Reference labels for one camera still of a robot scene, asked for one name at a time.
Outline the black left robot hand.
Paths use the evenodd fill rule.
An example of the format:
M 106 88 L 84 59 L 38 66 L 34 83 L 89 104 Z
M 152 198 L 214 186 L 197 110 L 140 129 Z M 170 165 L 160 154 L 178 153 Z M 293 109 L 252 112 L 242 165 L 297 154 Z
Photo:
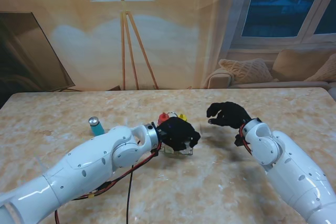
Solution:
M 201 138 L 199 132 L 190 123 L 178 117 L 167 119 L 156 129 L 158 130 L 160 140 L 174 151 L 187 149 L 187 142 L 189 142 L 189 147 L 193 148 Z

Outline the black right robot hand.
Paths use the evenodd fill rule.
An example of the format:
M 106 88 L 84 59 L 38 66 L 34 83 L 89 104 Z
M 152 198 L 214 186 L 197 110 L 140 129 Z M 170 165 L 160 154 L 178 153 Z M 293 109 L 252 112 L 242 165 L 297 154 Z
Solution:
M 218 126 L 229 126 L 239 129 L 243 124 L 251 121 L 246 110 L 234 102 L 212 103 L 206 111 L 208 123 Z

